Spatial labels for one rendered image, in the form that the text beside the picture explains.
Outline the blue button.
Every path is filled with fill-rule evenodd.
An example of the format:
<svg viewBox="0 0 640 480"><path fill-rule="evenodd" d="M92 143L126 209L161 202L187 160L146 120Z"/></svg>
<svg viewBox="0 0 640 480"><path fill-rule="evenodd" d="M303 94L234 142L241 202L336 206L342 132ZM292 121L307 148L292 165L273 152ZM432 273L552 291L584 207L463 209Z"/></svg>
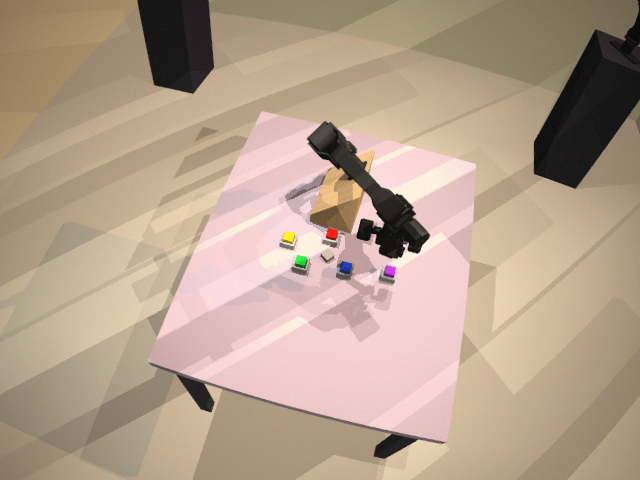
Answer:
<svg viewBox="0 0 640 480"><path fill-rule="evenodd" d="M354 265L355 264L353 264L353 263L349 263L349 262L345 262L345 261L341 261L340 260L339 266L338 266L338 269L337 269L337 273L336 273L336 277L342 278L342 279L346 279L346 280L351 280L353 269L354 269Z"/></svg>

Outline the yellow button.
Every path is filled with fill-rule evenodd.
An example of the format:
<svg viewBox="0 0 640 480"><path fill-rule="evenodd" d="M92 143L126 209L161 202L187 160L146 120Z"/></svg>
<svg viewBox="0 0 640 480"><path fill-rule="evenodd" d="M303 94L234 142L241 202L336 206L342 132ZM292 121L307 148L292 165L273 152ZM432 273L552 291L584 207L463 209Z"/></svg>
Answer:
<svg viewBox="0 0 640 480"><path fill-rule="evenodd" d="M281 240L279 242L279 247L294 250L297 239L298 234L283 231Z"/></svg>

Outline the red button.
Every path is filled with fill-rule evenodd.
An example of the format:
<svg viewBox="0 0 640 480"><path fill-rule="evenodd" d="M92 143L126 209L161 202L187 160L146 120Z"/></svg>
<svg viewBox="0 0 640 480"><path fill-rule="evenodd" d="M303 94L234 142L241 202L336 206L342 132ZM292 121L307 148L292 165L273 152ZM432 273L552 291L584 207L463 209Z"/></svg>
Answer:
<svg viewBox="0 0 640 480"><path fill-rule="evenodd" d="M326 228L322 244L337 247L340 231Z"/></svg>

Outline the purple button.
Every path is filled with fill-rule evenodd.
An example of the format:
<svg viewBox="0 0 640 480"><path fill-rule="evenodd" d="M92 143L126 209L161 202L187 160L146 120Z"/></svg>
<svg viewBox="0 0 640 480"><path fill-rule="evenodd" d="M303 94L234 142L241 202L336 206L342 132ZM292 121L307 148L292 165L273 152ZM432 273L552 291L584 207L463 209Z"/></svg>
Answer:
<svg viewBox="0 0 640 480"><path fill-rule="evenodd" d="M379 281L394 284L397 277L397 271L398 268L383 264Z"/></svg>

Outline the green button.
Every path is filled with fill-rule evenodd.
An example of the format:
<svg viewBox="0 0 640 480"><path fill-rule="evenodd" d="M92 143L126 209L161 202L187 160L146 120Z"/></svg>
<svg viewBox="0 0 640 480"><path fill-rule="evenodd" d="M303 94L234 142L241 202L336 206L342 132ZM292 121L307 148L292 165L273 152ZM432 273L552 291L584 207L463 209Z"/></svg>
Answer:
<svg viewBox="0 0 640 480"><path fill-rule="evenodd" d="M305 256L301 256L301 255L295 255L292 267L291 267L291 271L294 272L298 272L298 273L302 273L302 274L306 274L307 273L307 269L310 263L310 258L309 257L305 257Z"/></svg>

